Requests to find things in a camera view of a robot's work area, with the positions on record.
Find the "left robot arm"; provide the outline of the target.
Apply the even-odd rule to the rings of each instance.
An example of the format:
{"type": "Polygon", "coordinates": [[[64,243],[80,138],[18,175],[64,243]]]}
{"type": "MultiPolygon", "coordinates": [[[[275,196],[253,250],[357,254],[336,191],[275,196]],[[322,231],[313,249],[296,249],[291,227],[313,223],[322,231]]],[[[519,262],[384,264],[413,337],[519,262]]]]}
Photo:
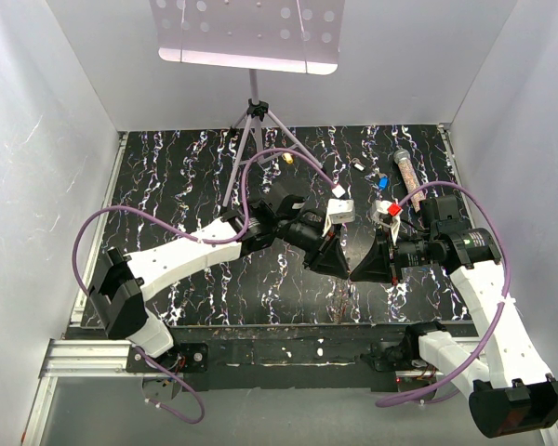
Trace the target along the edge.
{"type": "Polygon", "coordinates": [[[248,200],[245,211],[228,211],[187,238],[127,255],[108,250],[98,259],[88,286],[107,338],[140,347],[158,371],[172,370],[179,349],[147,302],[175,282],[266,249],[275,240],[302,250],[306,269],[348,278],[339,235],[342,224],[355,219],[353,201],[335,196],[324,212],[305,204],[305,197],[275,185],[266,195],[248,200]]]}

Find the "blue key tag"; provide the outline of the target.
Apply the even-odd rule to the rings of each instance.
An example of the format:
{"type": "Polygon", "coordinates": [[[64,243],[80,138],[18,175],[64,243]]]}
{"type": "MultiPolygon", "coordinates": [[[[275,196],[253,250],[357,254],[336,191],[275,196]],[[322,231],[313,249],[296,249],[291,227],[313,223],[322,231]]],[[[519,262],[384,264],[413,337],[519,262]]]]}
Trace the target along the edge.
{"type": "Polygon", "coordinates": [[[385,190],[389,186],[389,178],[383,173],[372,173],[365,176],[365,179],[378,190],[385,190]]]}

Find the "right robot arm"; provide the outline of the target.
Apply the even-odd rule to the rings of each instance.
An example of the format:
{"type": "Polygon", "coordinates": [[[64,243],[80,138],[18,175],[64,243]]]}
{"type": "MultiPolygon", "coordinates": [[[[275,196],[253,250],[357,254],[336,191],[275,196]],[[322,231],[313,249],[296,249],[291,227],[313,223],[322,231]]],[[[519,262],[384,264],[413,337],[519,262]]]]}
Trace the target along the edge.
{"type": "Polygon", "coordinates": [[[400,206],[376,201],[379,224],[371,249],[354,269],[354,282],[397,283],[410,267],[440,266],[457,288],[482,341],[471,354],[436,321],[405,329],[403,341],[383,359],[413,369],[429,364],[464,395],[473,422],[488,438],[545,429],[558,420],[558,379],[539,356],[510,297],[491,233],[462,219],[453,196],[420,201],[425,232],[399,235],[400,206]]]}

